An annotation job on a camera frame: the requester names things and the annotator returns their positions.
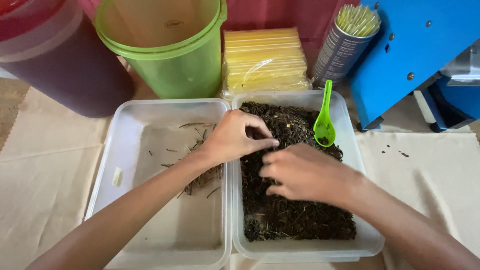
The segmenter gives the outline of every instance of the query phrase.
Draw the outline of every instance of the dark liquid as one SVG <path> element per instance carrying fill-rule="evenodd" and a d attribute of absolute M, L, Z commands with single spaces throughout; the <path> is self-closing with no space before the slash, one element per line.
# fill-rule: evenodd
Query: dark liquid
<path fill-rule="evenodd" d="M 133 95 L 132 78 L 87 16 L 58 47 L 0 67 L 86 117 L 110 116 Z"/>

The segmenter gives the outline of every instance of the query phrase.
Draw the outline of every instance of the plastic bag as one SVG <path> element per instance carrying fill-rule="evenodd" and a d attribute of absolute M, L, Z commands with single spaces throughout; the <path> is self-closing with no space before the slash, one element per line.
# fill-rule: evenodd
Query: plastic bag
<path fill-rule="evenodd" d="M 296 28 L 225 31 L 222 97 L 251 91 L 309 90 Z"/>

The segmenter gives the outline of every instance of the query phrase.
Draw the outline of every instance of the blue machine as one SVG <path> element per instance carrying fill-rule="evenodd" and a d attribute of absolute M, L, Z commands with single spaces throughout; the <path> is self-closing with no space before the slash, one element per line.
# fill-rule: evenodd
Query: blue machine
<path fill-rule="evenodd" d="M 381 115 L 407 94 L 431 85 L 442 67 L 479 39 L 480 0 L 360 3 L 376 8 L 382 20 L 379 33 L 364 52 L 366 57 L 360 57 L 350 79 L 360 117 L 357 128 L 367 131 L 379 127 Z M 437 120 L 437 132 L 479 119 L 479 88 L 446 86 L 448 78 L 443 80 L 429 88 L 438 89 L 423 91 Z M 438 104 L 442 95 L 460 117 L 444 119 L 445 113 L 441 112 L 446 107 Z"/>

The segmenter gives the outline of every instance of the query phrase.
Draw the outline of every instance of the brand logo on bucket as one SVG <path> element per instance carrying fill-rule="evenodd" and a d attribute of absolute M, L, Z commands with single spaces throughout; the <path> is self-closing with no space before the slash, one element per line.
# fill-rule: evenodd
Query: brand logo on bucket
<path fill-rule="evenodd" d="M 175 28 L 177 26 L 179 26 L 180 24 L 182 24 L 183 22 L 182 21 L 178 21 L 178 20 L 171 20 L 171 21 L 168 21 L 165 23 L 165 27 L 166 28 Z"/>

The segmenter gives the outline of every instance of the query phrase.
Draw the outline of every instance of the beige tablecloth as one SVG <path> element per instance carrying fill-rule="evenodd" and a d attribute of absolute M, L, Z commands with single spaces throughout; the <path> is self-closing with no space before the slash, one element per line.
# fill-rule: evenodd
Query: beige tablecloth
<path fill-rule="evenodd" d="M 341 93 L 355 122 L 353 102 L 348 92 Z M 427 133 L 413 97 L 399 104 L 384 115 L 382 130 L 356 134 L 368 176 L 480 256 L 480 235 L 475 229 L 480 218 L 472 215 L 480 210 L 480 146 L 475 135 L 468 128 L 460 133 Z M 109 119 L 79 116 L 34 89 L 28 92 L 0 153 L 0 269 L 25 267 L 81 223 L 108 123 Z M 260 265 L 234 253 L 226 269 L 385 266 L 407 269 L 388 247 L 384 258 L 281 266 Z"/>

